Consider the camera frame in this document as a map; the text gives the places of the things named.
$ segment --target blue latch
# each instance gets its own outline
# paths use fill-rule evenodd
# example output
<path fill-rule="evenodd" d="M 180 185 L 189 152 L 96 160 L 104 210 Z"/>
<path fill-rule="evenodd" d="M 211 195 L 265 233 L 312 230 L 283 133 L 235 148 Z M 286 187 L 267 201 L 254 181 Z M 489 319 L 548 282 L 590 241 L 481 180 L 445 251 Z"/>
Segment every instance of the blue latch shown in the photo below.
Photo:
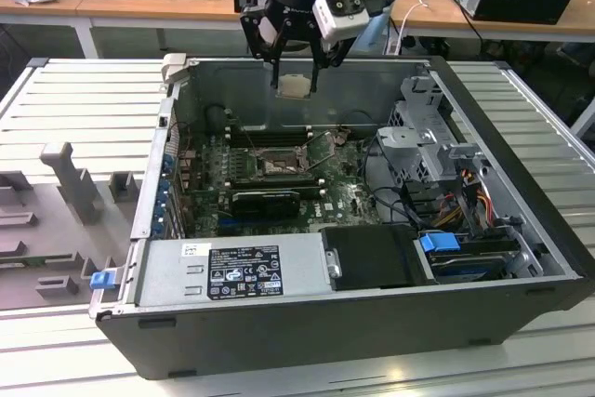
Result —
<path fill-rule="evenodd" d="M 164 154 L 164 163 L 163 163 L 163 170 L 166 174 L 170 174 L 174 168 L 174 157 L 172 157 L 170 154 L 166 153 Z"/>
<path fill-rule="evenodd" d="M 429 251 L 458 251 L 461 245 L 452 232 L 428 232 L 419 239 L 424 252 Z"/>
<path fill-rule="evenodd" d="M 91 290 L 115 288 L 115 271 L 96 271 L 91 275 Z"/>

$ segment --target warning label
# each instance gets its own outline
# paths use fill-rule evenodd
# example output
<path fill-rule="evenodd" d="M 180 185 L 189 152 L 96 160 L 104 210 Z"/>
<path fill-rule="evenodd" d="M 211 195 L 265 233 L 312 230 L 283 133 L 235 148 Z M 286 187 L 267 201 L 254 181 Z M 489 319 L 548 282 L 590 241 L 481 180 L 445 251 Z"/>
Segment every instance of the warning label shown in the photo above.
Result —
<path fill-rule="evenodd" d="M 206 294 L 211 299 L 282 295 L 279 246 L 211 249 Z"/>

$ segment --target power cord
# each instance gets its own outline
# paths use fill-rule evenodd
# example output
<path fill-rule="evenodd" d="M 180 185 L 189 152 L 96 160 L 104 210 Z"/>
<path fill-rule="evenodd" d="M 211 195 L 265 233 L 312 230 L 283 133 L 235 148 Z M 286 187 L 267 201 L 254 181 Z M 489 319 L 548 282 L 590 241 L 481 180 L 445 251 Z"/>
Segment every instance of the power cord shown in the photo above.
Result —
<path fill-rule="evenodd" d="M 463 6 L 461 6 L 461 0 L 456 0 L 456 3 L 458 4 L 458 8 L 461 10 L 461 14 L 463 15 L 463 17 L 467 21 L 467 24 L 469 25 L 469 27 L 473 30 L 473 32 L 477 35 L 477 37 L 480 40 L 479 57 L 481 57 L 483 55 L 483 38 L 480 35 L 480 33 L 477 31 L 477 29 L 475 28 L 475 26 L 471 23 L 471 20 L 469 19 L 468 15 L 467 15 L 467 11 L 465 11 L 465 8 L 463 8 Z"/>
<path fill-rule="evenodd" d="M 457 3 L 459 5 L 459 7 L 461 8 L 461 11 L 463 10 L 463 7 L 460 5 L 460 0 L 457 0 Z M 409 8 L 409 10 L 405 13 L 405 16 L 403 18 L 403 22 L 401 23 L 401 29 L 398 32 L 399 35 L 397 37 L 398 41 L 397 41 L 397 48 L 394 52 L 395 55 L 399 56 L 399 54 L 401 54 L 401 46 L 403 43 L 403 31 L 405 28 L 405 24 L 407 23 L 407 19 L 409 19 L 409 15 L 418 7 L 430 7 L 427 3 L 425 3 L 423 0 L 417 0 L 417 3 L 414 4 L 413 6 L 411 6 Z M 469 21 L 469 19 L 467 18 L 467 16 L 465 16 L 465 19 L 467 21 L 467 23 L 469 24 L 469 26 L 471 27 L 471 29 L 478 35 L 478 37 L 480 37 L 480 34 L 477 33 L 477 30 L 475 30 L 475 27 L 471 24 L 471 22 Z M 482 43 L 482 48 L 483 48 L 483 39 L 480 37 L 481 43 Z"/>

